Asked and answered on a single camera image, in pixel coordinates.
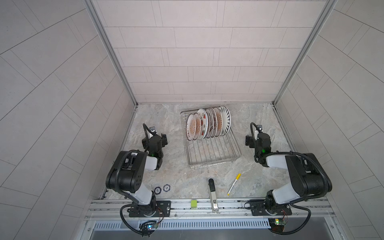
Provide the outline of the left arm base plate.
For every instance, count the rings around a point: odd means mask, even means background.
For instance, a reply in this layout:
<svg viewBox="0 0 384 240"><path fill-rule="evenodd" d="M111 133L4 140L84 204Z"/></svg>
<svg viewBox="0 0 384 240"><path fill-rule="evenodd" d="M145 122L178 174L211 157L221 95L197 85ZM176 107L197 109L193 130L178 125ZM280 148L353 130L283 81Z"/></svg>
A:
<svg viewBox="0 0 384 240"><path fill-rule="evenodd" d="M130 218L154 218L169 217L171 211L171 201L156 201L149 205L134 205L129 207L127 212Z"/></svg>

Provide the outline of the watermelon pattern white plate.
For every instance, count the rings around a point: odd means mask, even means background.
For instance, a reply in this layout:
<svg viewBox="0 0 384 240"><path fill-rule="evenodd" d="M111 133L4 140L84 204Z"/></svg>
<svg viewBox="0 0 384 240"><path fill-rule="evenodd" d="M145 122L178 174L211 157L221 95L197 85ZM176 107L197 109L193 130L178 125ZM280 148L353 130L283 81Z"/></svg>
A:
<svg viewBox="0 0 384 240"><path fill-rule="evenodd" d="M207 135L208 123L207 123L207 112L204 109L199 109L197 112L201 119L201 130L198 137L198 140L202 140Z"/></svg>

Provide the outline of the blue striped white plate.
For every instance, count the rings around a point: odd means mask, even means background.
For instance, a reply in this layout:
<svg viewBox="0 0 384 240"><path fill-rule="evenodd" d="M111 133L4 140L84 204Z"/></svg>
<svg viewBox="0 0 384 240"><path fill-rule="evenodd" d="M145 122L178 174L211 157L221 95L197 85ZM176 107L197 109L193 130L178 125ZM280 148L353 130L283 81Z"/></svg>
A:
<svg viewBox="0 0 384 240"><path fill-rule="evenodd" d="M221 115L222 115L222 132L221 132L221 135L225 136L229 132L230 127L231 127L231 114L230 114L229 109L225 106L220 106L219 110L220 110Z"/></svg>

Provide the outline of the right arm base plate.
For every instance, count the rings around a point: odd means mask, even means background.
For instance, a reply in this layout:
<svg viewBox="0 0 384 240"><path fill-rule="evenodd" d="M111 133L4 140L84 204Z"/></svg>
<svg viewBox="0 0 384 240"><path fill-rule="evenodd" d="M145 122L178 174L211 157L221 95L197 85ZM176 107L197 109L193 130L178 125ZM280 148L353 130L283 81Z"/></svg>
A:
<svg viewBox="0 0 384 240"><path fill-rule="evenodd" d="M250 210L252 216L291 216L292 210L289 205L276 205L267 209L264 200L249 200L244 204L246 210Z"/></svg>

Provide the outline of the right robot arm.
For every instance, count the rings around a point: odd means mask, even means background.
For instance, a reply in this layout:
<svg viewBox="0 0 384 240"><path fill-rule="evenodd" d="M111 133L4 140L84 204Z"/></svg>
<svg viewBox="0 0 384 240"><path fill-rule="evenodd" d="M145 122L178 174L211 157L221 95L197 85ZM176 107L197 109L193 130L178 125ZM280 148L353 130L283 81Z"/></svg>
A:
<svg viewBox="0 0 384 240"><path fill-rule="evenodd" d="M272 152L271 137L261 125L250 123L251 135L246 146L255 150L254 160L265 168L287 170L290 181L268 191L262 209L269 215L283 212L283 208L309 199L324 197L333 186L330 178L312 153Z"/></svg>

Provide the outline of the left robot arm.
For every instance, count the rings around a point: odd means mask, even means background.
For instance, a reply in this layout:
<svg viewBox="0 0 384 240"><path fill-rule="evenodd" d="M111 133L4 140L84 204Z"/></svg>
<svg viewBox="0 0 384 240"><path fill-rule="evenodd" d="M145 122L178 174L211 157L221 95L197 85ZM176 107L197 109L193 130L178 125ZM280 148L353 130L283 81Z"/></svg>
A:
<svg viewBox="0 0 384 240"><path fill-rule="evenodd" d="M163 147L168 144L165 134L158 134L156 128L143 124L145 137L143 151L121 151L107 174L105 185L108 190L130 199L132 217L151 217L157 211L156 194L142 184L145 170L157 171L163 163Z"/></svg>

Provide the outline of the red text white plate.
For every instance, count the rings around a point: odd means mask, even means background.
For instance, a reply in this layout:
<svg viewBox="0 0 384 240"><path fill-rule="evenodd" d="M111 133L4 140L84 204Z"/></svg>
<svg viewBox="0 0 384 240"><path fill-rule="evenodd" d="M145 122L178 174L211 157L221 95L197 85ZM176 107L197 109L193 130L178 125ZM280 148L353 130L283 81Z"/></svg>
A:
<svg viewBox="0 0 384 240"><path fill-rule="evenodd" d="M213 136L213 129L214 129L213 109L207 108L206 112L207 112L208 121L209 121L208 135L207 135L207 139L209 139Z"/></svg>

